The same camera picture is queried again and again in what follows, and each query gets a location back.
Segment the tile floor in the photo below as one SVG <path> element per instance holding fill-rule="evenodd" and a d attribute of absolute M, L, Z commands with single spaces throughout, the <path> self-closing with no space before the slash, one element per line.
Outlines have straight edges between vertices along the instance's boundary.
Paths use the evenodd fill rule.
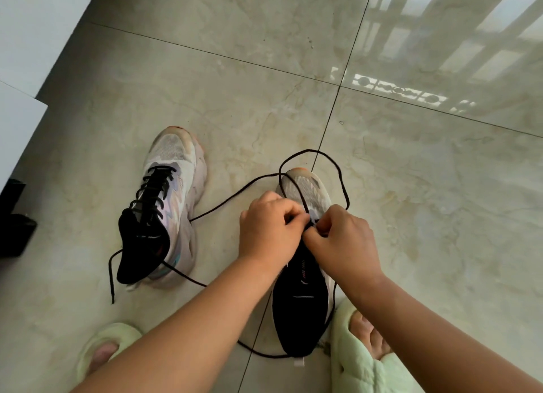
<path fill-rule="evenodd" d="M 110 304 L 118 217 L 171 124 L 206 148 L 197 212 L 300 149 L 333 156 L 386 273 L 543 381 L 542 14 L 543 0 L 94 0 L 14 173 L 39 227 L 0 266 L 0 391 L 68 391 L 100 326 L 149 330 L 199 291 L 117 286 Z M 292 165 L 343 203 L 325 160 Z M 239 212 L 274 187 L 196 223 L 195 278 L 234 259 Z M 266 297 L 242 339 L 280 351 Z M 321 350 L 301 369 L 236 346 L 214 391 L 329 384 Z"/>

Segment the white sneaker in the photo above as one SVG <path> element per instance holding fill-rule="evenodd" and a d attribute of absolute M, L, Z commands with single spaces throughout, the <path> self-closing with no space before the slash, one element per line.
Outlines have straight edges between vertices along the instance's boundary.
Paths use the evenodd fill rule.
<path fill-rule="evenodd" d="M 183 280 L 161 264 L 191 272 L 196 240 L 189 219 L 204 192 L 207 167 L 197 139 L 168 127 L 153 141 L 143 167 L 143 183 L 119 218 L 123 254 L 117 280 L 169 287 Z"/>
<path fill-rule="evenodd" d="M 298 167 L 287 171 L 301 190 L 315 223 L 332 205 L 322 181 L 311 171 Z M 286 176 L 276 192 L 302 204 L 300 192 Z M 326 330 L 333 309 L 333 280 L 319 267 L 313 254 L 300 241 L 294 257 L 283 268 L 272 293 L 275 329 L 285 353 L 304 357 L 313 351 Z"/>

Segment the person's left hand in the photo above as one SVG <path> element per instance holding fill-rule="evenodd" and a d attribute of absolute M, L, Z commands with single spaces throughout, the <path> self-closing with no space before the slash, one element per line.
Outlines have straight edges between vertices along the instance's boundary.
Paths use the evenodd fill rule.
<path fill-rule="evenodd" d="M 279 273 L 292 259 L 308 222 L 300 204 L 266 191 L 241 212 L 240 257 L 260 259 Z"/>

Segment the slipper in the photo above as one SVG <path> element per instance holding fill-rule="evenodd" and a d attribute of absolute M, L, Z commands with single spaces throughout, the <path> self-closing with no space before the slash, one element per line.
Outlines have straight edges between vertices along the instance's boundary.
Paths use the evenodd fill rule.
<path fill-rule="evenodd" d="M 410 392 L 413 376 L 395 353 L 375 360 L 349 331 L 356 307 L 345 299 L 332 320 L 332 393 Z"/>
<path fill-rule="evenodd" d="M 125 323 L 112 323 L 102 328 L 85 343 L 85 346 L 83 346 L 83 349 L 79 353 L 76 366 L 77 383 L 81 383 L 87 377 L 92 356 L 99 347 L 107 342 L 115 342 L 119 345 L 117 351 L 110 357 L 109 360 L 111 360 L 141 336 L 142 333 L 138 329 Z"/>

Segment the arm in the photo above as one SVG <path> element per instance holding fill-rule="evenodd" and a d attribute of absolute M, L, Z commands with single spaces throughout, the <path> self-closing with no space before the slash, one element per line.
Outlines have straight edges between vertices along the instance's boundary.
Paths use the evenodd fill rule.
<path fill-rule="evenodd" d="M 303 239 L 425 391 L 543 392 L 537 380 L 389 280 L 381 270 L 366 220 L 334 205 Z"/>
<path fill-rule="evenodd" d="M 294 217 L 288 225 L 287 215 Z M 240 217 L 239 259 L 73 393 L 209 390 L 308 220 L 300 205 L 275 193 L 255 200 Z"/>

